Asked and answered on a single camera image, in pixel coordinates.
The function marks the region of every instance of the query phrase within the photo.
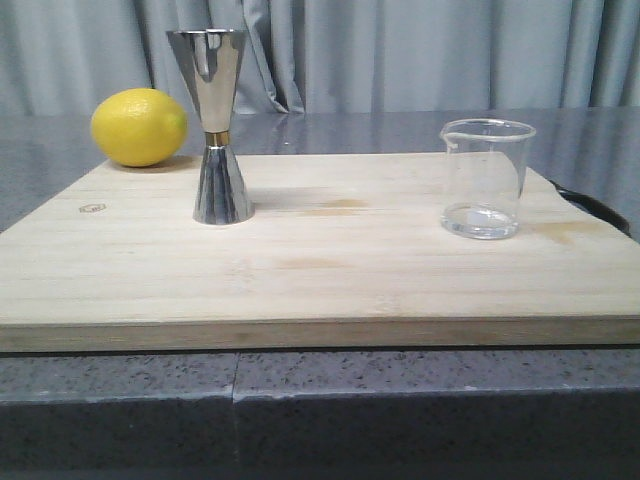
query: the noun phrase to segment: stainless steel jigger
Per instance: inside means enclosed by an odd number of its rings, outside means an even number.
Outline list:
[[[167,37],[205,132],[193,218],[211,225],[243,222],[253,205],[229,144],[229,125],[245,32],[184,30]]]

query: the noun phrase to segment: countertop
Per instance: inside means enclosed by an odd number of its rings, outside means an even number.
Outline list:
[[[487,116],[532,124],[530,166],[640,239],[640,108],[236,115],[232,142],[239,155],[443,151],[445,122]],[[179,153],[198,155],[190,127]],[[0,117],[0,231],[102,161],[88,117]],[[0,354],[1,478],[424,478],[424,465],[446,478],[465,464],[632,478],[639,458],[633,346]]]

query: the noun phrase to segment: yellow lemon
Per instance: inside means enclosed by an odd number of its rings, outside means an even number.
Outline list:
[[[152,88],[116,93],[91,117],[91,136],[107,157],[147,167],[173,155],[187,137],[187,114],[173,98]]]

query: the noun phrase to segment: gray curtain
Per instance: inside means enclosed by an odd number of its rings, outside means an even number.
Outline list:
[[[0,0],[0,114],[133,87],[191,109],[165,30],[248,31],[235,110],[640,105],[638,0]]]

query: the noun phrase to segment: cutting board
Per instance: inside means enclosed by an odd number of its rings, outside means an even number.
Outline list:
[[[0,235],[0,350],[640,342],[640,245],[531,170],[515,237],[452,235],[445,162],[239,157],[230,226],[192,220],[198,158],[106,162]]]

